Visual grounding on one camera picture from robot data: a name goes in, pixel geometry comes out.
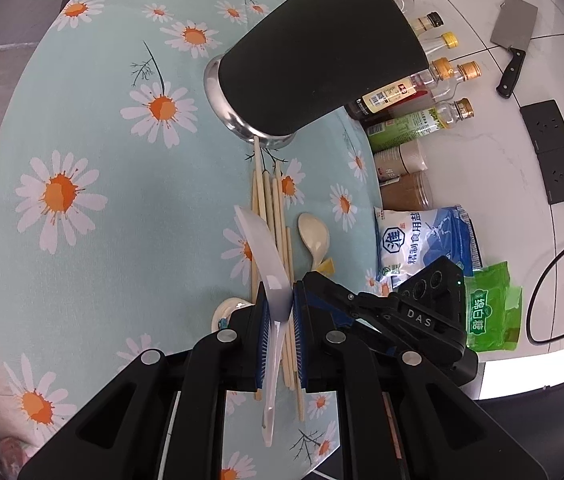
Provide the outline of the white plastic spoon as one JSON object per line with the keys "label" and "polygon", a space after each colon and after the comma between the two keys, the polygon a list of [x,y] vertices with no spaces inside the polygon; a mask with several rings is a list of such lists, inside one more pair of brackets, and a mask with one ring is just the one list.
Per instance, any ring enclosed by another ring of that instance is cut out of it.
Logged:
{"label": "white plastic spoon", "polygon": [[[261,426],[263,442],[267,448],[271,448],[274,434],[277,378],[280,374],[284,338],[291,314],[293,290],[267,222],[241,206],[235,206],[234,209],[237,223],[244,231],[251,253],[254,255],[257,252],[258,273],[261,283],[265,286],[269,302],[270,333],[267,368],[263,383],[263,402],[265,404],[263,404]],[[254,229],[253,237],[257,240],[257,247],[254,240],[249,244],[249,228]]]}

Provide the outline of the white ceramic spoon blue print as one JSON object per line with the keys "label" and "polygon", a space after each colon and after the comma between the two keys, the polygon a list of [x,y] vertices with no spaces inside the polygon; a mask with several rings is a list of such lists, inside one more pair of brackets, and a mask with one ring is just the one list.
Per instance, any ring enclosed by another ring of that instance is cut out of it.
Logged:
{"label": "white ceramic spoon blue print", "polygon": [[225,330],[229,326],[231,315],[235,311],[251,307],[252,305],[252,302],[243,298],[231,297],[225,299],[213,312],[210,332],[214,333],[219,332],[219,330]]}

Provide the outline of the green sugar bag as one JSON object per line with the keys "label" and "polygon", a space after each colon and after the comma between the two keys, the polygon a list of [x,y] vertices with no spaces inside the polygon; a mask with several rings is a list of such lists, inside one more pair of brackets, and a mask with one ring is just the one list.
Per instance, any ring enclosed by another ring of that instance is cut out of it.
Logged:
{"label": "green sugar bag", "polygon": [[511,284],[502,261],[465,278],[468,348],[482,353],[514,351],[520,339],[523,289]]}

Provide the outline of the beige ceramic spoon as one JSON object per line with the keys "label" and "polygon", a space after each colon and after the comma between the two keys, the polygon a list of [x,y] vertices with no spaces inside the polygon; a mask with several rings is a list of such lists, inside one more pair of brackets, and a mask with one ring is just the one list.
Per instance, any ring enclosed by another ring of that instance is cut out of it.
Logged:
{"label": "beige ceramic spoon", "polygon": [[312,258],[311,269],[316,271],[329,251],[329,228],[314,214],[303,212],[297,219],[298,232]]}

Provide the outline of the blue white salt bag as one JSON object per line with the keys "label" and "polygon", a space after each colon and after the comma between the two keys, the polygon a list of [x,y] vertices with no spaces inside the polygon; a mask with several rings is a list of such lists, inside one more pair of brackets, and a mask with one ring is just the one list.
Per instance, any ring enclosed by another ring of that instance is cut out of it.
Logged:
{"label": "blue white salt bag", "polygon": [[446,257],[465,276],[483,266],[471,217],[459,205],[424,211],[375,209],[376,279],[390,289]]}

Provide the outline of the brown powder spice jar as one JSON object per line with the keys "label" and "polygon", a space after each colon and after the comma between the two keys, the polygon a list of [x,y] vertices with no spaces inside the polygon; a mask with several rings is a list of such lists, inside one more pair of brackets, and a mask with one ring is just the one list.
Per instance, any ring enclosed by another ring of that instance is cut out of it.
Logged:
{"label": "brown powder spice jar", "polygon": [[430,184],[424,171],[405,174],[379,186],[383,208],[396,211],[422,211],[434,208]]}

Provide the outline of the white powder spice jar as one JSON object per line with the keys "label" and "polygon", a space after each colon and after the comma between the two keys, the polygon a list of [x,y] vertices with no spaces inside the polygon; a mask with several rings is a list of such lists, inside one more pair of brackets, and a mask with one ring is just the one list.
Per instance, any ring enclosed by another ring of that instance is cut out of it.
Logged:
{"label": "white powder spice jar", "polygon": [[379,182],[391,181],[406,174],[427,170],[426,158],[419,140],[412,140],[376,153],[374,165]]}

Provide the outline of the daisy print tablecloth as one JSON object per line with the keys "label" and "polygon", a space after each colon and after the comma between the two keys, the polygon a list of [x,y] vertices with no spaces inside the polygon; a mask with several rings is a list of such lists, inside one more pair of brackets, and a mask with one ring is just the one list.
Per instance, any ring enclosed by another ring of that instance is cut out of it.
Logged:
{"label": "daisy print tablecloth", "polygon": [[70,0],[35,50],[0,131],[0,358],[38,442],[250,294],[253,154],[201,75],[283,1]]}

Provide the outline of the green label bottle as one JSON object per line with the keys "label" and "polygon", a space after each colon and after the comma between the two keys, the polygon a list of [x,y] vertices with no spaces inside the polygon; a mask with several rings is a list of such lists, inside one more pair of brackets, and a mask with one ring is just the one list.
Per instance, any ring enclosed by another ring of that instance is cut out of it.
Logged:
{"label": "green label bottle", "polygon": [[396,148],[431,133],[453,128],[458,122],[474,117],[469,99],[436,104],[402,117],[380,122],[365,130],[373,154]]}

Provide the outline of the soy sauce bottle red label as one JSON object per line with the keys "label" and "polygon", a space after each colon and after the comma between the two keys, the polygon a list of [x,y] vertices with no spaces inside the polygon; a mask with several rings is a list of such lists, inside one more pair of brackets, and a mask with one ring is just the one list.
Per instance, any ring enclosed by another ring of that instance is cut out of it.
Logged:
{"label": "soy sauce bottle red label", "polygon": [[432,90],[442,81],[451,79],[456,70],[448,58],[437,58],[425,70],[385,84],[361,98],[345,105],[348,115],[357,120],[382,112],[401,101],[415,96],[417,92]]}

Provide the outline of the clear bottle gold cap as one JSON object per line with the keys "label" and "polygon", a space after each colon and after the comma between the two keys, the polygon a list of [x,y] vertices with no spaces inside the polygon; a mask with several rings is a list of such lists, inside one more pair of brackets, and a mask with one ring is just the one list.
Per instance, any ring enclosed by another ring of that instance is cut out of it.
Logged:
{"label": "clear bottle gold cap", "polygon": [[416,87],[415,98],[426,98],[430,102],[453,99],[460,84],[480,78],[480,64],[470,61],[452,66],[446,58],[434,61],[422,72],[422,84]]}

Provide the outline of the black utensil holder cup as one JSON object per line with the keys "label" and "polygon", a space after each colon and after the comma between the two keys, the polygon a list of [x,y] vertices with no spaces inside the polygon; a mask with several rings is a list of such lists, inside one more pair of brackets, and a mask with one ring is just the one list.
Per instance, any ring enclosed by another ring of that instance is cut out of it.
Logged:
{"label": "black utensil holder cup", "polygon": [[393,0],[286,0],[212,58],[204,89],[234,136],[277,150],[311,122],[426,66]]}

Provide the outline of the clear bottle yellow cap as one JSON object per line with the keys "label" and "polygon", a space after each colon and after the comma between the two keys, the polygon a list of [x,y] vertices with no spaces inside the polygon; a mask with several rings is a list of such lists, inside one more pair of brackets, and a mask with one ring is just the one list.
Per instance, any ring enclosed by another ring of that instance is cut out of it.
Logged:
{"label": "clear bottle yellow cap", "polygon": [[436,52],[451,50],[459,47],[459,40],[453,32],[443,32],[440,36],[424,39],[420,43],[427,58]]}

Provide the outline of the clear bottle black cap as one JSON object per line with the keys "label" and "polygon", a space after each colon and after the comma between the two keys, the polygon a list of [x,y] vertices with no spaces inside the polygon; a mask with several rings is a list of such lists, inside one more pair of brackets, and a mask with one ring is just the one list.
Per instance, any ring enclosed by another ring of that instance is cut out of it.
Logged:
{"label": "clear bottle black cap", "polygon": [[411,29],[416,36],[421,36],[424,32],[442,27],[443,24],[444,20],[436,11],[419,16],[410,22]]}

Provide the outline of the black wall socket panel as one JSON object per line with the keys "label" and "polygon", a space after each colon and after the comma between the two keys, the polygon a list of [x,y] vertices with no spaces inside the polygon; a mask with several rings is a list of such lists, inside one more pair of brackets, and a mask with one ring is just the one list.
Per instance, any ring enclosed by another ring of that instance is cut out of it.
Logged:
{"label": "black wall socket panel", "polygon": [[550,205],[564,203],[564,119],[555,100],[520,108]]}

